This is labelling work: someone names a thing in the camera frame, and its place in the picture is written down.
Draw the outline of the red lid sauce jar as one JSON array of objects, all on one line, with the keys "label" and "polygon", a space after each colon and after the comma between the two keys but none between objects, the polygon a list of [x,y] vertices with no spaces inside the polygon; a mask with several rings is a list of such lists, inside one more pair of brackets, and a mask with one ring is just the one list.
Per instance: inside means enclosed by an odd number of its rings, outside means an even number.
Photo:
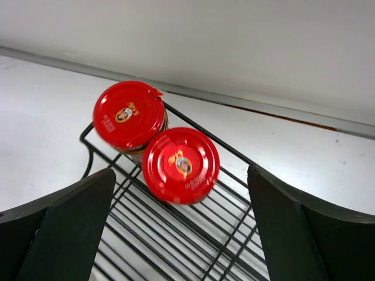
[{"label": "red lid sauce jar", "polygon": [[106,89],[93,110],[99,137],[134,162],[141,163],[150,141],[168,129],[163,94],[140,81],[122,81]]},{"label": "red lid sauce jar", "polygon": [[191,205],[211,192],[219,176],[220,158],[214,143],[201,131],[175,127],[157,135],[142,158],[150,192],[159,200]]}]

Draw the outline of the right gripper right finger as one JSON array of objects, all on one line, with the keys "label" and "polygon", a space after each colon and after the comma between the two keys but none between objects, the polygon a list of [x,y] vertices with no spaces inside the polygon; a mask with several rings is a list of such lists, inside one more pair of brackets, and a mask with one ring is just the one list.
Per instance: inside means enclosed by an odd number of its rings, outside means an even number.
[{"label": "right gripper right finger", "polygon": [[374,216],[308,194],[257,165],[248,190],[271,280],[374,280]]}]

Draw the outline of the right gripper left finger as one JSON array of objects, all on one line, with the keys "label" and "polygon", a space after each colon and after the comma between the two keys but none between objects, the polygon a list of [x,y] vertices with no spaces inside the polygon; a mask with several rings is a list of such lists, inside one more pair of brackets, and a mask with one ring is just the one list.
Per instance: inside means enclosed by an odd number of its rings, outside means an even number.
[{"label": "right gripper left finger", "polygon": [[106,168],[1,211],[1,280],[89,280],[115,180]]}]

